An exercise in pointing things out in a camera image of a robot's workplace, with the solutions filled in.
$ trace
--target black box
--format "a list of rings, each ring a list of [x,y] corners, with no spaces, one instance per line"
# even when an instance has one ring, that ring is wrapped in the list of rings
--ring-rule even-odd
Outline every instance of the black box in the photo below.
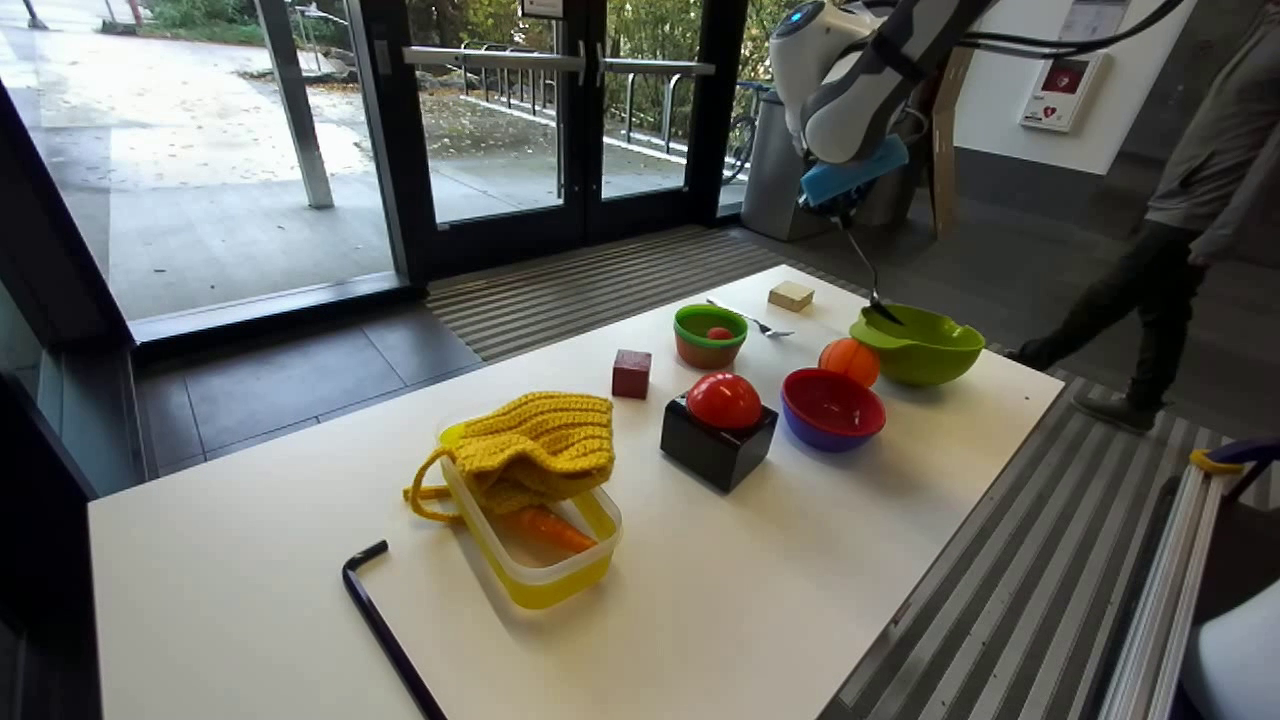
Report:
[[[682,399],[667,399],[659,449],[707,490],[730,491],[769,457],[771,430],[771,408],[762,408],[753,433],[717,433],[697,424]]]

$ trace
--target red bowl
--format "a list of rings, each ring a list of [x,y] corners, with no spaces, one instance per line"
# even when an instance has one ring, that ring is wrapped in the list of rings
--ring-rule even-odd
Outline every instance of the red bowl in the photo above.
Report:
[[[783,421],[803,444],[845,451],[883,430],[883,405],[850,378],[795,370],[783,381]]]

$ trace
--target person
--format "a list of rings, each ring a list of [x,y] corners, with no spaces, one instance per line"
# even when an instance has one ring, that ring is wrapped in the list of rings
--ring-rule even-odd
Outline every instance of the person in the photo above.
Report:
[[[32,0],[23,0],[23,5],[29,5],[29,27],[49,27],[49,24],[40,21],[34,5],[32,5]]]
[[[1219,69],[1190,124],[1173,148],[1131,250],[1068,307],[1068,316],[1016,351],[1027,370],[1051,370],[1119,316],[1141,311],[1141,357],[1119,399],[1082,399],[1082,413],[1148,433],[1175,381],[1190,299],[1257,214],[1274,200],[1280,176],[1280,0]]]

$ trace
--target door frame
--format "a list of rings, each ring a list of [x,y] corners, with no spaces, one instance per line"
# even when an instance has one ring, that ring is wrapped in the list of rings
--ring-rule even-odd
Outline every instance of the door frame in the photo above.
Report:
[[[561,58],[579,58],[579,85],[556,85],[563,204],[508,216],[479,216],[439,228],[429,173],[425,122],[416,108],[413,34],[404,0],[350,5],[354,69],[372,122],[375,169],[388,216],[404,235],[404,267],[419,288],[434,276],[568,253],[598,240],[717,225],[720,166],[736,91],[748,0],[698,0],[698,58],[682,189],[598,200],[603,184],[603,24],[607,0],[563,5]]]

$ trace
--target orange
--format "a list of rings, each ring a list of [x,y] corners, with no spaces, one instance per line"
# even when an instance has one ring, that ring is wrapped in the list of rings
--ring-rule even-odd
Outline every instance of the orange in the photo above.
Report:
[[[872,387],[881,381],[881,357],[868,346],[850,340],[850,335],[832,340],[814,357],[814,370],[850,378],[863,387]]]

